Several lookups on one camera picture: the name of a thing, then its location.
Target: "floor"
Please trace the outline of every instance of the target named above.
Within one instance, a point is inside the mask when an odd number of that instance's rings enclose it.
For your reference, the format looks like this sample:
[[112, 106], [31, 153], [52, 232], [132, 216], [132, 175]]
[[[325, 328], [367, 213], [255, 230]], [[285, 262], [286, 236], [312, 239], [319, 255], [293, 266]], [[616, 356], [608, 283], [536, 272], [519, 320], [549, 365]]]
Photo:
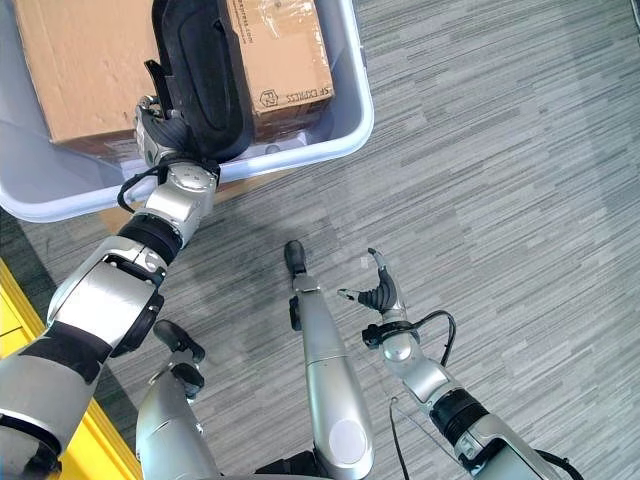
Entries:
[[[194, 408], [222, 471], [309, 448], [302, 343], [282, 246], [299, 238], [373, 417], [371, 478], [397, 479], [387, 406], [428, 431], [335, 295], [376, 282], [382, 250], [417, 320], [458, 321], [451, 372], [585, 478], [640, 477], [640, 47], [628, 0], [358, 0], [376, 109], [370, 141], [219, 205], [172, 267], [163, 310], [207, 349]], [[96, 215], [2, 216], [2, 255], [39, 311], [106, 235]], [[440, 354], [444, 326], [423, 332]], [[115, 359], [97, 397], [133, 445], [166, 351]], [[409, 473], [464, 478], [398, 420]]]

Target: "black cable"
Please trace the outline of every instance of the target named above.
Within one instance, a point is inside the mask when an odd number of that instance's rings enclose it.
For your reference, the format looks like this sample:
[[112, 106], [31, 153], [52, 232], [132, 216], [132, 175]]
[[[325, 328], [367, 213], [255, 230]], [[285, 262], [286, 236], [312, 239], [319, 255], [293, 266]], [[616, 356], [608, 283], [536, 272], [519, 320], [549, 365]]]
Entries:
[[563, 469], [569, 474], [572, 480], [584, 480], [582, 475], [580, 475], [580, 472], [578, 472], [578, 470], [569, 463], [568, 458], [560, 458], [555, 456], [553, 453], [545, 452], [544, 450], [536, 450], [536, 453], [551, 465], [555, 465], [556, 467]]
[[118, 192], [118, 205], [129, 213], [135, 213], [133, 208], [131, 208], [127, 201], [124, 199], [124, 194], [127, 193], [131, 188], [133, 188], [143, 178], [150, 176], [157, 177], [160, 175], [162, 170], [170, 167], [171, 165], [175, 165], [176, 163], [191, 163], [193, 165], [204, 168], [202, 162], [190, 158], [189, 156], [187, 156], [187, 154], [181, 153], [179, 156], [177, 154], [167, 155], [160, 161], [158, 165], [155, 165], [142, 173], [136, 173], [133, 177], [129, 178], [122, 184], [122, 186], [120, 187], [120, 191]]
[[436, 310], [434, 312], [429, 313], [427, 316], [417, 321], [416, 323], [414, 323], [413, 328], [417, 330], [418, 328], [422, 327], [426, 323], [432, 321], [434, 318], [437, 318], [443, 315], [446, 316], [447, 319], [449, 320], [449, 337], [447, 339], [447, 343], [444, 346], [444, 353], [442, 354], [440, 365], [442, 365], [443, 367], [446, 367], [447, 362], [449, 361], [449, 355], [451, 354], [451, 348], [453, 347], [453, 342], [456, 339], [456, 321], [454, 320], [453, 315], [451, 315], [446, 310]]
[[396, 423], [393, 421], [393, 404], [397, 402], [398, 399], [393, 397], [389, 402], [389, 421], [391, 422], [391, 432], [393, 433], [393, 443], [396, 445], [396, 453], [398, 454], [398, 460], [400, 461], [400, 466], [402, 467], [402, 474], [404, 475], [404, 480], [409, 480], [409, 472], [407, 471], [407, 465], [404, 463], [404, 457], [402, 456], [402, 452], [400, 451], [400, 442], [398, 442], [398, 434], [396, 433]]

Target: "robotic hand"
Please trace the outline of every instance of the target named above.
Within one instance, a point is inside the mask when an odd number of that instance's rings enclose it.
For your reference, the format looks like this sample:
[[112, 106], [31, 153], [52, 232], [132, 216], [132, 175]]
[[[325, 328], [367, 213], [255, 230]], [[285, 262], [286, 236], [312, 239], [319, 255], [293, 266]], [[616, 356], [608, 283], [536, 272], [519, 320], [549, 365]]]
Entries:
[[[384, 364], [402, 380], [471, 476], [479, 480], [559, 480], [547, 463], [551, 462], [565, 469], [574, 480], [581, 479], [566, 460], [533, 450], [453, 378], [445, 369], [455, 338], [453, 317], [439, 310], [417, 323], [407, 321], [402, 294], [384, 257], [372, 248], [368, 251], [378, 265], [378, 287], [366, 292], [341, 289], [338, 294], [382, 315], [382, 325], [369, 325], [362, 331], [364, 343], [371, 349], [381, 348]], [[417, 330], [442, 315], [448, 317], [450, 328], [445, 354], [438, 363], [423, 354]]]
[[0, 472], [9, 478], [59, 469], [104, 363], [142, 343], [163, 305], [158, 288], [168, 265], [212, 210], [217, 163], [197, 155], [178, 112], [156, 106], [144, 97], [136, 108], [137, 141], [150, 168], [123, 186], [119, 202], [144, 176], [156, 175], [157, 188], [60, 285], [47, 330], [0, 362]]

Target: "cardboard box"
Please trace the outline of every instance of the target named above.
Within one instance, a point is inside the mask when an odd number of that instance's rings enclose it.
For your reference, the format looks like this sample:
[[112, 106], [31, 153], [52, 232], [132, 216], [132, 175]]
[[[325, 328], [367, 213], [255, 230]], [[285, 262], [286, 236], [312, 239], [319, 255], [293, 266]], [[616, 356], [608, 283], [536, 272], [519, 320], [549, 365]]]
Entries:
[[107, 161], [138, 156], [133, 111], [155, 88], [152, 0], [14, 0], [51, 140]]
[[314, 123], [333, 95], [313, 0], [227, 0], [240, 39], [256, 140]]

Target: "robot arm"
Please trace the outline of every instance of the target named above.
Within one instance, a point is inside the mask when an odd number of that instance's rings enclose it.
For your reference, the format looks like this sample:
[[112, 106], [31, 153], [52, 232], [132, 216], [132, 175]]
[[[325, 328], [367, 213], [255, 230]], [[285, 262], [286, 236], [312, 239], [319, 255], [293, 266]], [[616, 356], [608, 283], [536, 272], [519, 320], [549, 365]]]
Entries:
[[0, 362], [0, 451], [8, 478], [57, 468], [107, 359], [135, 350], [164, 302], [168, 265], [213, 207], [219, 169], [178, 148], [188, 128], [145, 98], [137, 140], [159, 185], [56, 291], [47, 330]]
[[441, 363], [424, 355], [416, 327], [407, 321], [402, 294], [384, 258], [373, 249], [369, 253], [378, 265], [379, 286], [368, 292], [342, 289], [338, 293], [382, 315], [381, 326], [370, 325], [362, 332], [365, 344], [381, 347], [384, 364], [402, 380], [420, 410], [453, 446], [463, 467], [479, 480], [559, 480], [535, 450], [489, 413], [445, 369], [448, 349]]

